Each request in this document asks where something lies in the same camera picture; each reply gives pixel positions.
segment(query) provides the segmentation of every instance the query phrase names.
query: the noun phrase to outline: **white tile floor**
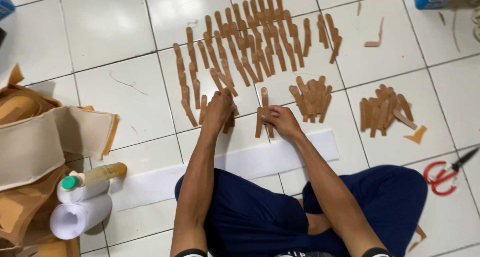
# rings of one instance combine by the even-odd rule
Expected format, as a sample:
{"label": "white tile floor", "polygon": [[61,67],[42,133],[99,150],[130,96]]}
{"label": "white tile floor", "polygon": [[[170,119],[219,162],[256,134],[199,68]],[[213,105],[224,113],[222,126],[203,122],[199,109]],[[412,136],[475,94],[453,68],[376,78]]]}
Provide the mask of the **white tile floor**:
{"label": "white tile floor", "polygon": [[[244,16],[244,0],[13,0],[15,13],[0,21],[8,32],[0,48],[0,73],[19,62],[26,79],[21,83],[57,98],[65,105],[93,105],[96,110],[121,116],[115,142],[104,161],[68,155],[77,170],[124,162],[129,175],[188,162],[200,129],[194,129],[180,104],[175,55],[181,46],[185,65],[190,62],[185,27],[194,40],[202,40],[205,15],[238,3]],[[340,159],[330,162],[338,174],[352,174],[379,164],[405,165],[422,172],[435,160],[455,161],[480,144],[480,43],[473,39],[471,9],[457,12],[452,38],[450,9],[417,10],[413,0],[367,0],[357,16],[357,0],[283,0],[297,24],[303,45],[303,19],[310,19],[312,47],[305,68],[280,71],[263,83],[246,87],[226,46],[228,63],[239,96],[240,117],[229,134],[220,134],[217,155],[265,144],[266,131],[254,137],[260,89],[267,87],[271,104],[300,113],[288,86],[295,76],[305,81],[317,75],[333,86],[332,102],[323,124],[300,123],[305,132],[333,129]],[[318,42],[319,10],[330,13],[343,37],[334,64],[327,61],[331,48]],[[438,12],[444,15],[444,26]],[[363,43],[378,37],[385,17],[379,48]],[[201,94],[213,95],[216,86],[205,69],[196,46],[197,78]],[[111,76],[135,88],[116,82]],[[187,84],[192,87],[190,77]],[[425,125],[422,144],[403,138],[409,128],[396,122],[387,137],[369,138],[359,132],[359,105],[374,96],[379,84],[393,86],[412,103],[415,122]],[[199,110],[193,109],[196,119]],[[408,254],[411,257],[473,257],[480,255],[480,155],[468,162],[458,176],[459,189],[447,197],[429,191],[420,225],[428,238]],[[273,192],[298,197],[308,177],[303,168],[254,179]],[[120,212],[81,236],[82,257],[168,256],[175,200],[167,200]]]}

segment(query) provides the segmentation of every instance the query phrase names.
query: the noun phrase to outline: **leg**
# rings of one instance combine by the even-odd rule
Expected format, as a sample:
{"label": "leg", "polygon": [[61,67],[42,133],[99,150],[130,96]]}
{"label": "leg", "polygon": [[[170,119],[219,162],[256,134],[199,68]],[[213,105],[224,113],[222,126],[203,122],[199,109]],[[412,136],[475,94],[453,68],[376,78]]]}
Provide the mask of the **leg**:
{"label": "leg", "polygon": [[[177,200],[182,182],[175,187]],[[219,169],[204,229],[215,257],[272,257],[308,243],[308,220],[297,199]]]}
{"label": "leg", "polygon": [[[341,179],[387,249],[396,256],[404,256],[427,198],[423,176],[413,169],[384,165],[344,175]],[[322,213],[310,183],[303,189],[303,206],[305,212]],[[340,239],[333,230],[316,237],[325,239],[325,235],[333,241]],[[343,246],[340,252],[332,253],[342,256],[345,251]]]}

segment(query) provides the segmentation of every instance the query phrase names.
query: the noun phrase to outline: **blue box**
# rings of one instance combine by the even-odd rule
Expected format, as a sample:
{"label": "blue box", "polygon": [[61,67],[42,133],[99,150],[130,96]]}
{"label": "blue box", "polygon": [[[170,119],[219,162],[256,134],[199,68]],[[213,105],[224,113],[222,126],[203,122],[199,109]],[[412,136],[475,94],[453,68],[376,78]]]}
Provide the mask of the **blue box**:
{"label": "blue box", "polygon": [[439,9],[447,6],[449,0],[415,0],[415,6],[419,10]]}
{"label": "blue box", "polygon": [[0,0],[0,20],[15,11],[15,6],[11,0]]}

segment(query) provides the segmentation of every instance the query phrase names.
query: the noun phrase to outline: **glue bottle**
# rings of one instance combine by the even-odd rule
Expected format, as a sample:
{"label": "glue bottle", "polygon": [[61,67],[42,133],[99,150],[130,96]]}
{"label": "glue bottle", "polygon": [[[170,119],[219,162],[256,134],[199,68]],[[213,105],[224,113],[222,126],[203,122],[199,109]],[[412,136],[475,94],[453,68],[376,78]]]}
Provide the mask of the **glue bottle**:
{"label": "glue bottle", "polygon": [[96,184],[125,173],[127,166],[121,162],[99,166],[82,173],[71,171],[69,176],[62,179],[61,187],[63,191],[73,191],[78,187]]}

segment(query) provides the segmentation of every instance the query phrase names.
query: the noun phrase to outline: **person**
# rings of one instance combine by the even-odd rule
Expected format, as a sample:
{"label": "person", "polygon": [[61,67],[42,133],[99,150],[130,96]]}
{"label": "person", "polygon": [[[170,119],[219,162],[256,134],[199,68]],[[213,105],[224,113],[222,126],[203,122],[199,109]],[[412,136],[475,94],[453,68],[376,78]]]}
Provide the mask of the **person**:
{"label": "person", "polygon": [[185,175],[175,188],[171,257],[400,257],[427,196],[415,170],[384,165],[338,176],[287,107],[263,115],[297,146],[310,181],[302,200],[214,169],[216,140],[234,111],[228,89],[208,104]]}

